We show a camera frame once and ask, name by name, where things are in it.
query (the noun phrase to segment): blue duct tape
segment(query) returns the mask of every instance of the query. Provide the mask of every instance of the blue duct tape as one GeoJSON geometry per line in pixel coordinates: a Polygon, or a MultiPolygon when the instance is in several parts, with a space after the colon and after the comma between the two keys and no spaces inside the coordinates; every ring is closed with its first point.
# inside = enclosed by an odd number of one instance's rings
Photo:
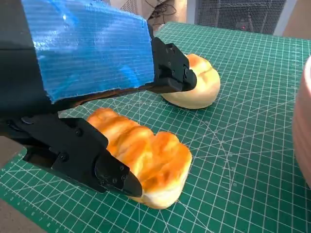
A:
{"type": "Polygon", "coordinates": [[[52,102],[154,79],[146,20],[98,0],[22,0],[52,102]]]}

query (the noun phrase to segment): toy bread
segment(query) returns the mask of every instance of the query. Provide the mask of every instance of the toy bread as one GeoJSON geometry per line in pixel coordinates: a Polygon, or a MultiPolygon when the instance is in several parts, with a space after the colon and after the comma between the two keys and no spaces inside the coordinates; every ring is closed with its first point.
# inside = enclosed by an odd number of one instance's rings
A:
{"type": "Polygon", "coordinates": [[[196,87],[191,91],[162,94],[168,102],[188,109],[199,109],[210,106],[220,90],[220,77],[218,72],[204,58],[189,54],[186,55],[190,69],[197,77],[196,87]]]}
{"type": "Polygon", "coordinates": [[[147,127],[109,108],[97,109],[88,122],[108,138],[107,150],[130,167],[142,185],[141,198],[131,199],[164,209],[179,198],[190,164],[190,150],[169,132],[156,135],[147,127]]]}

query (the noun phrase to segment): cutting mat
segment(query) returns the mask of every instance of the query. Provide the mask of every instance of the cutting mat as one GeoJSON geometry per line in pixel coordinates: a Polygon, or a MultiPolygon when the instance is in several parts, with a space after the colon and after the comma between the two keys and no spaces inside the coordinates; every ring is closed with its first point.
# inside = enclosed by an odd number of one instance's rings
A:
{"type": "Polygon", "coordinates": [[[211,61],[221,91],[207,109],[185,110],[160,95],[136,93],[65,111],[99,107],[170,131],[191,149],[184,190],[152,210],[113,193],[73,186],[20,159],[1,171],[0,196],[51,233],[311,232],[311,191],[293,153],[291,120],[310,41],[178,23],[158,36],[211,61]]]}

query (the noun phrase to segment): black mount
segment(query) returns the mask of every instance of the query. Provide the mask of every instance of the black mount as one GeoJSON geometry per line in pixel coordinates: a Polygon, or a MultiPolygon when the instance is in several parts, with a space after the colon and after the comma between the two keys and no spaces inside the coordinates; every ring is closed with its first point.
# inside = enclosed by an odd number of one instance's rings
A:
{"type": "Polygon", "coordinates": [[[129,167],[111,156],[107,138],[82,118],[38,115],[1,121],[0,127],[27,148],[26,162],[98,192],[108,188],[141,196],[141,185],[129,167]]]}

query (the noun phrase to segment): pink bowl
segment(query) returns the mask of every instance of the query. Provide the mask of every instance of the pink bowl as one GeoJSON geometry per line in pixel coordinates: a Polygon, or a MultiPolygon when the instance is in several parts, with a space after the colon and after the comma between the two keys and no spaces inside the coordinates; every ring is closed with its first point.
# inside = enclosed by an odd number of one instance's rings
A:
{"type": "Polygon", "coordinates": [[[292,131],[296,159],[311,187],[311,57],[304,67],[296,96],[292,131]]]}

